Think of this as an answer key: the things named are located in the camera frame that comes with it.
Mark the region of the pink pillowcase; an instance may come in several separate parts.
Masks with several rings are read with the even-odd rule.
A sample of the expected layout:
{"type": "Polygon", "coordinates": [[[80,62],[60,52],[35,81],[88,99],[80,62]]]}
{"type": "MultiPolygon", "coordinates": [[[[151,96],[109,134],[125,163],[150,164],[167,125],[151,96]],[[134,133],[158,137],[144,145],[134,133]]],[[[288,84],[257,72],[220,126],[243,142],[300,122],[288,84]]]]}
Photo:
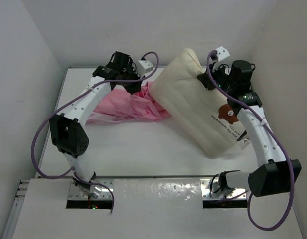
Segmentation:
{"type": "Polygon", "coordinates": [[[150,95],[151,84],[152,82],[146,82],[139,92],[132,95],[123,89],[113,89],[97,104],[87,124],[160,122],[170,117],[170,113],[150,95]]]}

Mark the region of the cream pillow with bear print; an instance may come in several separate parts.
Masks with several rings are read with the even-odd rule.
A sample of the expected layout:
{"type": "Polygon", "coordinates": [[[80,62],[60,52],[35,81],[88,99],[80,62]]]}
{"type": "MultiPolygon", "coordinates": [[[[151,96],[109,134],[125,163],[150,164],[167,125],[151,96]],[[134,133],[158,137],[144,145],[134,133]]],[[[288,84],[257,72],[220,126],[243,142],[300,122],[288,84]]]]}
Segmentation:
{"type": "Polygon", "coordinates": [[[207,90],[198,80],[206,76],[196,53],[185,48],[149,87],[150,96],[180,124],[209,158],[234,146],[249,145],[246,131],[227,98],[217,89],[207,90]]]}

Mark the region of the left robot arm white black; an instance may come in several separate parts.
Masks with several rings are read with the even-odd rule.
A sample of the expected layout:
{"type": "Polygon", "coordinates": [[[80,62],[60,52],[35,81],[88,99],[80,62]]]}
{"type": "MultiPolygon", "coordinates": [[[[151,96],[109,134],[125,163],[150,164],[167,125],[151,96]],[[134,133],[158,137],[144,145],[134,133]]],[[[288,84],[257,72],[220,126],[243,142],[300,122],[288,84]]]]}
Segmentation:
{"type": "Polygon", "coordinates": [[[107,65],[98,66],[92,73],[82,98],[50,119],[52,144],[64,154],[80,181],[87,183],[94,177],[86,153],[89,138],[84,130],[90,114],[116,85],[129,94],[139,92],[143,78],[153,69],[154,65],[145,58],[133,61],[130,55],[116,51],[107,65]]]}

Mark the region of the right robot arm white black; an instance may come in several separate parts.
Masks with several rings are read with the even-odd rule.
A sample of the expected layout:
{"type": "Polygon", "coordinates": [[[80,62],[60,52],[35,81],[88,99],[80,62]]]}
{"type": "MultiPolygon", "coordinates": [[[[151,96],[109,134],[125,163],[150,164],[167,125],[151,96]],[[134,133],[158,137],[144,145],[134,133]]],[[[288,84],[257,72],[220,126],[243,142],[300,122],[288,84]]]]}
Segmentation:
{"type": "Polygon", "coordinates": [[[258,169],[248,176],[252,194],[262,197],[292,192],[302,167],[297,159],[289,158],[266,122],[262,101],[251,89],[255,64],[235,60],[229,73],[222,66],[218,69],[214,66],[214,63],[209,64],[197,79],[206,89],[218,89],[226,96],[232,113],[224,119],[231,122],[237,118],[251,141],[258,161],[258,169]]]}

